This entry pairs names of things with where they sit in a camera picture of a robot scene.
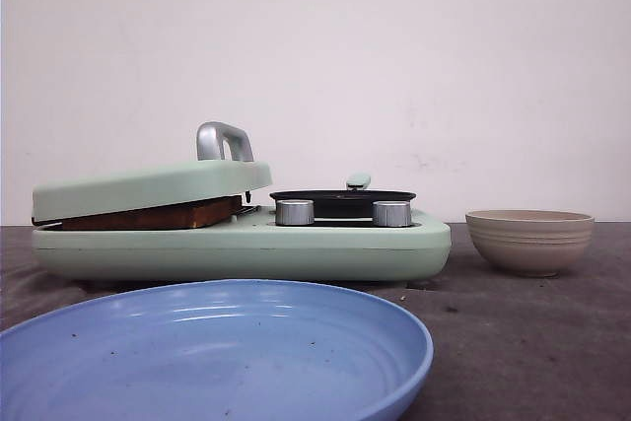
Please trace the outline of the white bread slice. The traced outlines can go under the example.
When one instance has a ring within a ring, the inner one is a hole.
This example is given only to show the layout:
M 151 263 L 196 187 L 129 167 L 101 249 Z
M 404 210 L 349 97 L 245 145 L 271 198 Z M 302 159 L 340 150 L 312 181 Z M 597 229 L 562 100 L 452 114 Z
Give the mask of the white bread slice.
M 64 231 L 183 230 L 212 226 L 241 211 L 240 195 L 64 219 Z

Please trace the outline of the beige ribbed bowl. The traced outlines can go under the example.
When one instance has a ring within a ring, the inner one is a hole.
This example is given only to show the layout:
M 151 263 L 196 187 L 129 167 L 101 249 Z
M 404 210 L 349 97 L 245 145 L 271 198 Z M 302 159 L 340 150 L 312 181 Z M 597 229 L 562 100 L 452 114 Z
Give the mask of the beige ribbed bowl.
M 491 265 L 548 277 L 577 262 L 592 240 L 595 218 L 550 210 L 477 210 L 465 214 L 470 238 Z

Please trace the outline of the right silver control knob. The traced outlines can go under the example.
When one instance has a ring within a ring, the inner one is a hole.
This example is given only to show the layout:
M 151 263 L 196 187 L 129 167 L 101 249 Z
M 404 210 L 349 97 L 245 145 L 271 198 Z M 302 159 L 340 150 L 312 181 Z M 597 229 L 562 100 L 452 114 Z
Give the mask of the right silver control knob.
M 406 228 L 412 225 L 411 206 L 405 200 L 381 200 L 373 203 L 373 225 L 382 228 Z

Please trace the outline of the left silver control knob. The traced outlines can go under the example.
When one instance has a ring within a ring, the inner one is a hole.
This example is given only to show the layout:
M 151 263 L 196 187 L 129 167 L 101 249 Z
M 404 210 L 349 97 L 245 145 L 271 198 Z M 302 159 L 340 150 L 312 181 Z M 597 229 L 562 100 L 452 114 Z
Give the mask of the left silver control knob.
M 309 199 L 276 201 L 275 224 L 284 227 L 309 226 L 315 222 L 314 202 Z

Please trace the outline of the breakfast maker hinged lid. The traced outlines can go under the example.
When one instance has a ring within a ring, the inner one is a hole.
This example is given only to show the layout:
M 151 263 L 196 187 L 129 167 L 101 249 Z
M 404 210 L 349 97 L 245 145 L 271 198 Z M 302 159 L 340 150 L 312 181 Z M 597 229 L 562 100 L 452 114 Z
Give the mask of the breakfast maker hinged lid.
M 219 121 L 196 132 L 197 158 L 157 168 L 65 179 L 33 190 L 36 226 L 69 218 L 148 209 L 252 192 L 272 184 L 246 132 Z

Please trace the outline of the silver control knob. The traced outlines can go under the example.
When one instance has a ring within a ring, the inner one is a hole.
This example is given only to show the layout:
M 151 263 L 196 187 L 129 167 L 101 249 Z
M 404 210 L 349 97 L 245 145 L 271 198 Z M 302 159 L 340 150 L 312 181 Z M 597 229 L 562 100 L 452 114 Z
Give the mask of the silver control knob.
M 275 224 L 284 227 L 309 226 L 315 222 L 314 202 L 309 199 L 276 201 Z
M 406 228 L 412 225 L 411 206 L 405 200 L 381 200 L 373 203 L 373 225 L 382 228 Z

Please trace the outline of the mint green breakfast maker base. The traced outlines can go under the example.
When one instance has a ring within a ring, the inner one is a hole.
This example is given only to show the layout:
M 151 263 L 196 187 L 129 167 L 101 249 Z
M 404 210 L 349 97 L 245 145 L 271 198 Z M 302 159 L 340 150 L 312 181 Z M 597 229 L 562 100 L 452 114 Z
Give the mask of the mint green breakfast maker base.
M 282 227 L 260 207 L 200 229 L 33 231 L 38 263 L 78 280 L 422 280 L 443 269 L 451 245 L 450 227 L 419 210 L 407 228 L 368 219 Z

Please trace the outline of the black round frying pan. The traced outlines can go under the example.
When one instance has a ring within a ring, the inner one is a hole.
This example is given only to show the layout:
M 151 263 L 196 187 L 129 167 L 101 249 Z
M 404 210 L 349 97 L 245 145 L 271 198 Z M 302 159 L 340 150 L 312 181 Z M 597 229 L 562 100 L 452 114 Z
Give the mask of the black round frying pan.
M 377 201 L 411 202 L 416 194 L 408 191 L 375 189 L 284 190 L 270 194 L 275 201 L 310 200 L 316 218 L 369 218 Z

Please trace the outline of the blue round plate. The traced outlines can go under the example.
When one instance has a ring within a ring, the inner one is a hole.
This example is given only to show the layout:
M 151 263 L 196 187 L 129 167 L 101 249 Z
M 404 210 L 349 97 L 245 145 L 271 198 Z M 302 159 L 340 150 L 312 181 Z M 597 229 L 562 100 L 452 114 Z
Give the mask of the blue round plate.
M 409 311 L 272 280 L 94 299 L 1 335 L 5 420 L 395 420 L 434 344 Z

